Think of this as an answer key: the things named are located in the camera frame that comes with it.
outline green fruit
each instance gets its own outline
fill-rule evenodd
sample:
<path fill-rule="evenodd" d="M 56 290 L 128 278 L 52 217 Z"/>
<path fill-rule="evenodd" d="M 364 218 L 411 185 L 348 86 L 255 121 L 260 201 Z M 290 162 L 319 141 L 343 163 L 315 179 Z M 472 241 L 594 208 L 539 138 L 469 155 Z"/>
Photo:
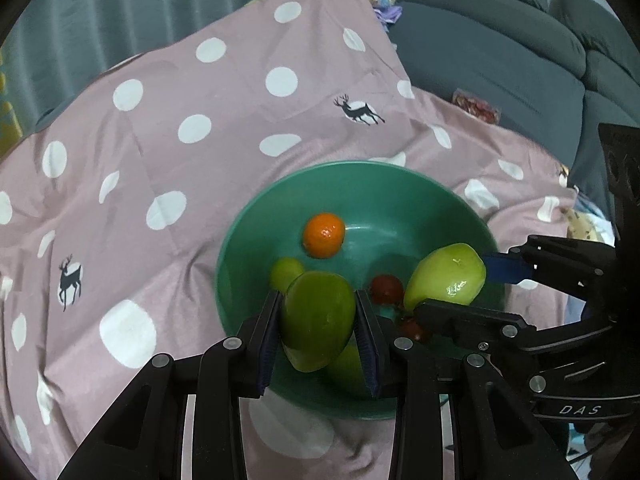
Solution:
<path fill-rule="evenodd" d="M 358 346 L 349 342 L 338 358 L 325 369 L 327 376 L 342 391 L 359 399 L 370 399 L 371 394 L 364 382 Z"/>
<path fill-rule="evenodd" d="M 467 244 L 439 248 L 423 259 L 409 279 L 404 308 L 412 312 L 424 300 L 470 304 L 480 293 L 486 268 Z"/>
<path fill-rule="evenodd" d="M 280 313 L 285 354 L 300 372 L 315 372 L 337 358 L 353 331 L 351 286 L 332 272 L 310 270 L 287 290 Z"/>
<path fill-rule="evenodd" d="M 297 259 L 288 256 L 277 259 L 269 272 L 269 287 L 285 294 L 289 285 L 303 272 L 305 268 Z"/>

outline orange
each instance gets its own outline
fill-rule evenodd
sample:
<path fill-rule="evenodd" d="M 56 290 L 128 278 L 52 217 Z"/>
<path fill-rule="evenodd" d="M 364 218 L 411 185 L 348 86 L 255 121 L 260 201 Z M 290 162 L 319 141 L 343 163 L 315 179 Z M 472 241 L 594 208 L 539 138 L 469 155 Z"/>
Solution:
<path fill-rule="evenodd" d="M 344 222 L 333 213 L 320 213 L 306 223 L 302 245 L 313 258 L 330 258 L 344 241 Z"/>

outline robotic arm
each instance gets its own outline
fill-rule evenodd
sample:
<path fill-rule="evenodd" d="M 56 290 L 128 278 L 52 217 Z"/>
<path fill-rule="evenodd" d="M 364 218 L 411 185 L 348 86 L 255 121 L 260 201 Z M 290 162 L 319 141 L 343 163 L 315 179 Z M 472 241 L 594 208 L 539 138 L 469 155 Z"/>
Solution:
<path fill-rule="evenodd" d="M 442 478 L 439 394 L 448 394 L 456 480 L 571 480 L 575 474 L 541 422 L 631 419 L 635 427 L 606 480 L 640 478 L 640 130 L 600 125 L 620 238 L 530 236 L 505 266 L 586 300 L 581 322 L 537 330 L 517 314 L 425 301 L 425 329 L 470 352 L 435 356 L 400 337 L 356 292 L 354 330 L 367 386 L 397 397 L 390 480 Z M 203 355 L 158 354 L 96 424 L 59 480 L 177 480 L 186 399 L 196 394 L 193 479 L 246 480 L 239 397 L 268 386 L 282 297 L 268 295 L 238 336 Z"/>

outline pink fabric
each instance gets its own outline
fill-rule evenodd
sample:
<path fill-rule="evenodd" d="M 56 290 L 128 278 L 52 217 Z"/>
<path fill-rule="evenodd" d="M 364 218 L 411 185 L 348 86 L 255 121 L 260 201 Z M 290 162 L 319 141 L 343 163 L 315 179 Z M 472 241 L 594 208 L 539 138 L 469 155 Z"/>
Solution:
<path fill-rule="evenodd" d="M 364 104 L 385 122 L 347 117 Z M 502 250 L 566 235 L 575 193 L 558 161 L 412 88 L 368 0 L 258 0 L 104 74 L 2 161 L 0 413 L 36 477 L 56 478 L 153 354 L 224 337 L 216 257 L 256 192 L 368 158 L 458 193 Z M 514 286 L 508 305 L 546 328 L 565 303 Z M 243 401 L 242 420 L 252 480 L 388 474 L 393 421 L 331 420 L 270 393 Z"/>

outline screw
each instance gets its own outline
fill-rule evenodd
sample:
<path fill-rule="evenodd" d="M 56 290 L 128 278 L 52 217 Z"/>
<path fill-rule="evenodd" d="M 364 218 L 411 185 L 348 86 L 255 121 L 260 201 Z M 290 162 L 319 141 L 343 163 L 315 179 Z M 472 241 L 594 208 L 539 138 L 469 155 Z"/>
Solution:
<path fill-rule="evenodd" d="M 396 348 L 399 348 L 401 350 L 408 350 L 414 345 L 414 342 L 411 341 L 408 337 L 398 337 L 394 341 L 394 345 L 396 346 Z"/>
<path fill-rule="evenodd" d="M 472 365 L 474 368 L 482 368 L 484 365 L 484 357 L 478 354 L 469 354 L 466 357 L 466 362 Z"/>
<path fill-rule="evenodd" d="M 158 354 L 155 355 L 153 359 L 151 359 L 151 364 L 155 368 L 163 368 L 169 364 L 169 356 L 167 354 Z"/>
<path fill-rule="evenodd" d="M 529 381 L 529 388 L 537 394 L 541 394 L 546 388 L 545 378 L 542 375 L 534 375 Z"/>
<path fill-rule="evenodd" d="M 222 346 L 227 350 L 236 350 L 242 346 L 242 339 L 239 337 L 228 337 L 222 343 Z"/>
<path fill-rule="evenodd" d="M 502 335 L 505 337 L 516 337 L 518 335 L 518 328 L 513 325 L 505 325 L 502 327 Z"/>

